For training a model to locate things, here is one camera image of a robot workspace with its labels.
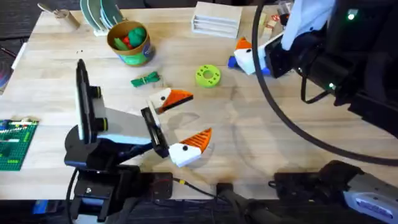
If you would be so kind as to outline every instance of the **red toy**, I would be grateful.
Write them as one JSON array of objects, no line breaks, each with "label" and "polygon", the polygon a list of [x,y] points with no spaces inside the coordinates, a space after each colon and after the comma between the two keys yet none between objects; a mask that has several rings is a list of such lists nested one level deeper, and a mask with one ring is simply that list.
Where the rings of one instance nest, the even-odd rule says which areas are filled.
[{"label": "red toy", "polygon": [[132,50],[132,49],[134,48],[134,47],[131,46],[130,40],[129,40],[129,37],[128,37],[128,36],[126,36],[125,38],[123,38],[122,42],[123,42],[124,44],[126,44],[127,47],[128,47],[130,50]]}]

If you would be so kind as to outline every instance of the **white cardboard box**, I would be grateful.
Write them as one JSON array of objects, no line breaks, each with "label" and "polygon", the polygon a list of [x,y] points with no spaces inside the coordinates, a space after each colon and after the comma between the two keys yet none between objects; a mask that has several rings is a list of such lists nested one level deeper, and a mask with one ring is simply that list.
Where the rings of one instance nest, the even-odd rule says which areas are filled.
[{"label": "white cardboard box", "polygon": [[192,17],[192,32],[237,38],[242,7],[198,2]]}]

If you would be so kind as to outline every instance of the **black wire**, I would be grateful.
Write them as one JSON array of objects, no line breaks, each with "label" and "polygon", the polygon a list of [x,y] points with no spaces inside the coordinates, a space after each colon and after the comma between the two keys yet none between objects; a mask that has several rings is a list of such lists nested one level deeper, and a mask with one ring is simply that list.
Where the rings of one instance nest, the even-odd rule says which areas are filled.
[{"label": "black wire", "polygon": [[323,99],[325,96],[329,95],[328,91],[323,91],[319,95],[315,96],[314,98],[310,100],[306,100],[305,97],[305,92],[307,90],[307,76],[303,75],[302,81],[301,81],[301,100],[306,103],[306,104],[312,104],[315,102],[318,102],[319,100]]},{"label": "black wire", "polygon": [[65,209],[67,211],[67,216],[68,216],[67,219],[68,219],[68,223],[69,224],[73,224],[72,216],[70,215],[70,202],[69,202],[69,200],[70,200],[70,193],[72,191],[73,181],[76,178],[76,174],[77,174],[77,168],[75,168],[75,170],[73,171],[72,176],[70,177],[69,186],[68,186],[68,190],[67,190],[67,197],[65,199],[65,203],[66,203],[66,208]]},{"label": "black wire", "polygon": [[12,58],[16,58],[17,57],[17,54],[15,54],[14,52],[8,50],[7,48],[3,47],[2,45],[0,45],[0,50],[2,50],[4,53],[8,54]]},{"label": "black wire", "polygon": [[[180,182],[180,179],[178,179],[178,178],[173,178],[173,180],[178,182],[178,183]],[[207,196],[212,197],[212,198],[217,198],[217,196],[215,196],[215,195],[213,195],[211,193],[207,193],[204,190],[200,190],[199,188],[195,187],[194,185],[188,183],[187,181],[185,181],[184,185],[190,187],[193,190],[196,190],[197,192],[199,192],[201,194],[207,195]]]},{"label": "black wire", "polygon": [[332,146],[328,143],[325,143],[309,133],[305,132],[301,128],[299,128],[296,124],[294,124],[287,116],[286,114],[279,108],[278,104],[275,102],[274,98],[272,97],[268,86],[266,84],[266,81],[262,75],[261,72],[261,67],[260,67],[260,61],[258,57],[258,41],[257,41],[257,35],[258,35],[258,27],[259,27],[259,20],[260,20],[260,15],[262,12],[262,8],[264,7],[264,1],[259,0],[258,7],[256,9],[256,13],[254,15],[254,20],[253,20],[253,26],[252,26],[252,53],[253,53],[253,60],[254,60],[254,67],[256,69],[256,75],[257,79],[259,80],[260,87],[262,89],[262,92],[264,96],[266,97],[269,105],[271,108],[275,111],[276,115],[296,134],[304,138],[305,140],[309,141],[310,143],[328,151],[334,154],[337,154],[339,156],[347,157],[350,159],[362,161],[362,162],[368,162],[372,164],[379,164],[379,165],[385,165],[385,166],[398,166],[398,159],[386,159],[386,158],[380,158],[380,157],[373,157],[373,156],[367,156],[363,154],[358,154],[355,152],[349,152],[344,149],[340,149],[336,146]]}]

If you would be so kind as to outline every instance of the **wood grain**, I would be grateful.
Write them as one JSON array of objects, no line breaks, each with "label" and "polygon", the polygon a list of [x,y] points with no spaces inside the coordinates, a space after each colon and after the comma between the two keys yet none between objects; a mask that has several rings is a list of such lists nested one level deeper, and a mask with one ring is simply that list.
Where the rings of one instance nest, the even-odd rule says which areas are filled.
[{"label": "wood grain", "polygon": [[[251,39],[255,7],[244,7],[239,37]],[[377,166],[335,156],[306,142],[289,130],[267,104],[255,76],[226,67],[236,40],[193,34],[192,8],[123,10],[129,20],[143,23],[156,47],[156,56],[141,68],[131,68],[95,37],[80,11],[73,15],[81,22],[68,33],[48,14],[37,21],[32,37],[7,90],[0,98],[0,118],[32,116],[40,119],[20,172],[0,173],[1,199],[61,199],[65,197],[73,168],[63,163],[65,136],[76,125],[74,89],[79,58],[86,62],[90,82],[102,87],[106,106],[139,114],[145,99],[165,87],[184,89],[194,100],[160,116],[168,141],[185,139],[213,128],[203,158],[182,169],[151,151],[127,161],[142,170],[169,170],[209,192],[214,184],[232,181],[245,197],[275,198],[267,186],[277,171],[315,171],[332,159],[360,166],[393,185],[398,185],[397,168]],[[267,7],[267,15],[275,8]],[[213,89],[196,85],[195,70],[203,64],[221,70],[220,84]],[[134,88],[130,80],[157,70],[158,83]],[[301,128],[314,136],[350,151],[372,156],[398,158],[397,143],[384,131],[336,108],[333,98],[314,105],[300,101],[300,78],[289,73],[277,80],[266,78],[280,107]],[[308,97],[320,89],[308,86]],[[176,185],[173,198],[204,198]]]}]

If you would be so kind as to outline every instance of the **green lego baseplate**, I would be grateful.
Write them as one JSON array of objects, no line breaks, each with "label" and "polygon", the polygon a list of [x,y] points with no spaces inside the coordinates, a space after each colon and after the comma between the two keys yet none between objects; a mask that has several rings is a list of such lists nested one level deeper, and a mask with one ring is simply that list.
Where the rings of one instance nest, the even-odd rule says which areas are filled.
[{"label": "green lego baseplate", "polygon": [[0,170],[21,169],[38,123],[0,120]]}]

